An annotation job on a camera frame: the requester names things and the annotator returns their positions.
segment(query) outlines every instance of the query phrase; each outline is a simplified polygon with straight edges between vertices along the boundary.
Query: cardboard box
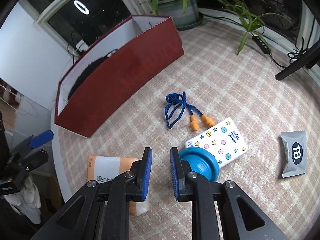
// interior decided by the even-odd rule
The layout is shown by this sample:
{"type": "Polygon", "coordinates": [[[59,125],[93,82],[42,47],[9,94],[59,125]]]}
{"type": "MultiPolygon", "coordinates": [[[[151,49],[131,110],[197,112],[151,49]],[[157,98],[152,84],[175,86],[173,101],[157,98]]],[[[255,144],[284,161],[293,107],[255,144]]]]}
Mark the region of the cardboard box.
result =
{"type": "Polygon", "coordinates": [[[129,97],[182,55],[171,18],[129,17],[94,43],[61,79],[55,124],[90,137],[129,97]],[[115,49],[68,101],[82,71],[115,49]]]}

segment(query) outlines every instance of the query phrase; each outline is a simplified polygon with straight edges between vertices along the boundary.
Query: blue cord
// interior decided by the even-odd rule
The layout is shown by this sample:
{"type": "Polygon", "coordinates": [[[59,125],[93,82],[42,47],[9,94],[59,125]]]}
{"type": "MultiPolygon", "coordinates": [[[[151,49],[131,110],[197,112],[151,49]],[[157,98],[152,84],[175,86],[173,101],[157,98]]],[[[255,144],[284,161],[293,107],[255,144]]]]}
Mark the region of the blue cord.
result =
{"type": "Polygon", "coordinates": [[[168,102],[168,104],[166,105],[166,107],[164,108],[164,114],[165,114],[165,119],[167,121],[167,127],[169,129],[171,129],[173,127],[173,125],[180,120],[180,118],[183,115],[184,109],[187,108],[189,111],[190,115],[193,115],[192,109],[194,111],[196,111],[200,116],[202,115],[202,113],[200,112],[200,110],[198,108],[196,108],[193,105],[189,105],[186,102],[186,93],[182,92],[182,95],[177,94],[177,93],[172,93],[169,94],[165,97],[165,100],[168,102]],[[168,116],[168,112],[171,106],[175,106],[175,108],[172,110],[172,112],[170,113],[170,115],[168,116]],[[169,119],[173,116],[174,112],[180,107],[182,106],[181,112],[179,114],[179,116],[176,118],[176,120],[174,120],[170,125],[169,125],[169,119]]]}

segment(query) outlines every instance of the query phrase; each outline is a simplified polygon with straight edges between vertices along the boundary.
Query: power strip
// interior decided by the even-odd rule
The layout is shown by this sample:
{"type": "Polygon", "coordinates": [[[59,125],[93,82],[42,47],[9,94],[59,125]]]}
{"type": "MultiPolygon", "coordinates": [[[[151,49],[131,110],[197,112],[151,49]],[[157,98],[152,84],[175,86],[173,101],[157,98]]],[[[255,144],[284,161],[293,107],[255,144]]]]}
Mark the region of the power strip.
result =
{"type": "Polygon", "coordinates": [[[262,50],[264,54],[270,55],[271,51],[268,48],[268,46],[264,43],[262,39],[260,39],[259,36],[253,35],[252,39],[254,40],[255,43],[259,46],[259,48],[262,50]]]}

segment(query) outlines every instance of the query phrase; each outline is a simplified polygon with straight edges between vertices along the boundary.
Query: wooden floor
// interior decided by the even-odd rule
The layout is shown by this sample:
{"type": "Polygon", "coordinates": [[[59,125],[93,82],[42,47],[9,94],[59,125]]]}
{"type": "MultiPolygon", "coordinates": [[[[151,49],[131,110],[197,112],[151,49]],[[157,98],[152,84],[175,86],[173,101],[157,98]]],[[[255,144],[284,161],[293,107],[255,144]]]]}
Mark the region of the wooden floor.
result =
{"type": "Polygon", "coordinates": [[[6,130],[14,130],[14,124],[16,121],[16,111],[7,105],[1,98],[0,98],[0,111],[2,112],[2,120],[4,124],[4,128],[6,130]]]}

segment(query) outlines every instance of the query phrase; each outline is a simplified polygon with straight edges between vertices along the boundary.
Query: black oval logo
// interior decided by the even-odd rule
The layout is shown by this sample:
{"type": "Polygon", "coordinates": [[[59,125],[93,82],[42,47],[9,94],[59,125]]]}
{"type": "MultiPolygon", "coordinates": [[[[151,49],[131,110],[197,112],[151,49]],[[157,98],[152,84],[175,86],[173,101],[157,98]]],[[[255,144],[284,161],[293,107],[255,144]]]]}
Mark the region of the black oval logo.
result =
{"type": "Polygon", "coordinates": [[[292,144],[292,160],[293,163],[298,165],[302,161],[302,156],[303,156],[303,150],[302,146],[295,142],[292,144]]]}

